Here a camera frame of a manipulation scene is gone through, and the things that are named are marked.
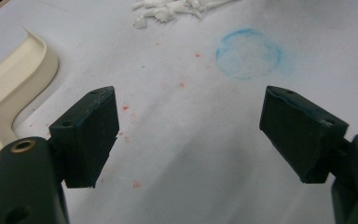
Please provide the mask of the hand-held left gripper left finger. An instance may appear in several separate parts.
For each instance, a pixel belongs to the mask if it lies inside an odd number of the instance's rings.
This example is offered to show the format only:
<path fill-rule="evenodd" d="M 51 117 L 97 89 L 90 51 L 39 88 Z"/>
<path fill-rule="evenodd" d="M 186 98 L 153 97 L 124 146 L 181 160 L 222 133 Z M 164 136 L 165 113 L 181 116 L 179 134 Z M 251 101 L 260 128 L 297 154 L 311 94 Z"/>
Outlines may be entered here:
<path fill-rule="evenodd" d="M 119 131 L 114 87 L 88 92 L 48 128 L 66 186 L 94 188 Z"/>

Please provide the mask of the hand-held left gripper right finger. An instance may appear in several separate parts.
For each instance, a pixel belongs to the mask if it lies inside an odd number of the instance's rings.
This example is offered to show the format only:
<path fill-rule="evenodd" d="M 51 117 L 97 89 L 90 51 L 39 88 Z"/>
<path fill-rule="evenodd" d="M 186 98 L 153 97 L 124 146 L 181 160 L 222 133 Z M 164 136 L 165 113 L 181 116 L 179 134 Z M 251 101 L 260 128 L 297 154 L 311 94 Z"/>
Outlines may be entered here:
<path fill-rule="evenodd" d="M 323 183 L 348 124 L 300 94 L 266 88 L 259 129 L 304 183 Z"/>

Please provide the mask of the cream plastic dustpan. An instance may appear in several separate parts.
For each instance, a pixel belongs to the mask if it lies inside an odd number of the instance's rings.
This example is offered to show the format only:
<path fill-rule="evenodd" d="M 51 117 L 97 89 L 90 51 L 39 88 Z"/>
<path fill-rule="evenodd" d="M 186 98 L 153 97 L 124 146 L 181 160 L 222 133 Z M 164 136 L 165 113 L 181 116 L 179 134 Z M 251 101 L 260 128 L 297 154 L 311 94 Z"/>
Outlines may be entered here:
<path fill-rule="evenodd" d="M 14 119 L 51 82 L 58 54 L 33 33 L 0 62 L 0 150 L 15 141 Z"/>

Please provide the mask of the pile of white paper scraps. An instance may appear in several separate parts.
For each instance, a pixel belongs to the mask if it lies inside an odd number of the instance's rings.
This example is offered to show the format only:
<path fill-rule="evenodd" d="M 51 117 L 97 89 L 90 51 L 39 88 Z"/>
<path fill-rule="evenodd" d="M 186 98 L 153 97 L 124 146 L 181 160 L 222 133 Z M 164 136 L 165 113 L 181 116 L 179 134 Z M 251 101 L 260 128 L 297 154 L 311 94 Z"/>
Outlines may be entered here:
<path fill-rule="evenodd" d="M 189 14 L 201 21 L 210 9 L 235 1 L 239 0 L 139 0 L 131 5 L 132 10 L 143 9 L 133 26 L 136 29 L 144 29 L 148 18 L 154 18 L 161 23 L 175 21 L 178 14 Z"/>

